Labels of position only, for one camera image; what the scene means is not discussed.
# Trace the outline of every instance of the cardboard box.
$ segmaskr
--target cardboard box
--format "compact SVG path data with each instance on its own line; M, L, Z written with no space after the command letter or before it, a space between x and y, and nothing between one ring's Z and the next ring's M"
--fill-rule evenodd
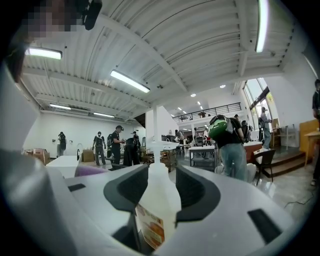
M44 165L50 163L50 154L46 149L34 148L32 152L34 158L38 158Z
M82 152L82 162L94 162L95 155L94 151L91 149L84 149Z

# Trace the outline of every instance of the purple object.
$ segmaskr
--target purple object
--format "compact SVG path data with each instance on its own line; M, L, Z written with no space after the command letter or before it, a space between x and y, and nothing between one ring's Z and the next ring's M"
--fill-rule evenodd
M76 168L74 177L106 173L105 170L93 166L80 165Z

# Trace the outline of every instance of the black backpack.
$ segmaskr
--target black backpack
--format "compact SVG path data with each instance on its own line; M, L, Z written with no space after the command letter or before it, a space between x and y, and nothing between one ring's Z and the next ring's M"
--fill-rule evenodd
M108 138L106 138L106 145L107 145L108 147L110 147L110 146L112 145L111 137L112 137L112 133L110 133L110 134L108 135Z
M258 118L258 122L259 122L259 129L265 128L265 122L262 120L261 117Z
M66 150L66 136L64 134L60 135L60 148Z

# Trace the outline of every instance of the wooden step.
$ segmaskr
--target wooden step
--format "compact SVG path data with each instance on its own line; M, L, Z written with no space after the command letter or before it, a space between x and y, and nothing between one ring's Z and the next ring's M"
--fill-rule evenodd
M295 159L293 161L285 162L283 164L272 167L273 177L284 175L284 174L292 172L298 168L303 167L305 165L305 160L306 160L305 157L302 156L302 157ZM265 176L267 176L268 178L271 178L271 169L270 168L266 168L262 172Z
M272 167L275 167L275 166L279 166L279 165L282 165L282 164L285 164L285 163L288 163L288 162L292 162L298 158L302 158L306 155L305 152L295 152L295 153L290 153L290 154L287 154L287 155L284 155L284 156L280 156L280 157L277 157L277 158L274 158L271 162L271 165Z

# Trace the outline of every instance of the backpack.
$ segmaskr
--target backpack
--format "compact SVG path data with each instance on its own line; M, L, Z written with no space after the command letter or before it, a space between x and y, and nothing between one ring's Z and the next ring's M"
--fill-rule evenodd
M224 132L233 134L234 124L230 118L218 114L210 121L209 137L216 141Z
M60 135L60 148L66 150L66 136L64 134Z
M112 145L111 137L112 137L112 133L110 133L110 134L108 135L108 138L106 138L106 145L107 145L108 147L110 147L110 146Z
M262 120L261 117L258 118L258 122L259 122L259 129L265 128L265 122Z

